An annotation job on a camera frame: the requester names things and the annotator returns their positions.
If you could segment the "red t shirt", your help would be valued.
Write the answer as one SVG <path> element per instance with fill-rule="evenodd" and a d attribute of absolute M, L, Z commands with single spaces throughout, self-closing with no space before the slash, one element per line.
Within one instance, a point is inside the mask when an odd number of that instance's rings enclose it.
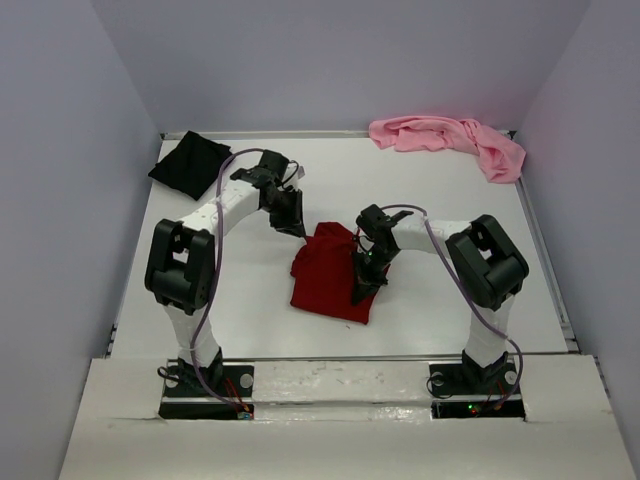
<path fill-rule="evenodd" d="M 290 305 L 299 310 L 367 325 L 375 296 L 356 305 L 352 253 L 353 233 L 339 222 L 320 222 L 297 252 L 290 274 L 294 279 Z"/>

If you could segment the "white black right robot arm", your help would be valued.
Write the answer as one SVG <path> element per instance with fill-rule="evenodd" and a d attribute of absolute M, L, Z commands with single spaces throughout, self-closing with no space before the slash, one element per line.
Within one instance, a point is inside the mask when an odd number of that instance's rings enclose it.
<path fill-rule="evenodd" d="M 431 368 L 427 387 L 439 400 L 453 396 L 515 394 L 521 364 L 509 355 L 520 347 L 507 333 L 510 310 L 529 266 L 496 218 L 431 220 L 417 206 L 372 204 L 356 219 L 351 302 L 372 298 L 388 282 L 391 262 L 402 251 L 437 256 L 471 310 L 469 337 L 461 359 Z"/>

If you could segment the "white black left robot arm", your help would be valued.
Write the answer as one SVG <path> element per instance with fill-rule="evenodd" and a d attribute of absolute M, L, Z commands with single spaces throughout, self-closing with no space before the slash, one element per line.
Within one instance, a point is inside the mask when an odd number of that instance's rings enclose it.
<path fill-rule="evenodd" d="M 256 212 L 267 214 L 275 231 L 303 238 L 304 169 L 279 152 L 261 149 L 258 163 L 234 168 L 230 155 L 222 164 L 214 197 L 178 220 L 155 227 L 144 286 L 163 306 L 178 343 L 175 368 L 159 375 L 215 399 L 224 380 L 224 357 L 209 321 L 218 289 L 225 236 Z"/>

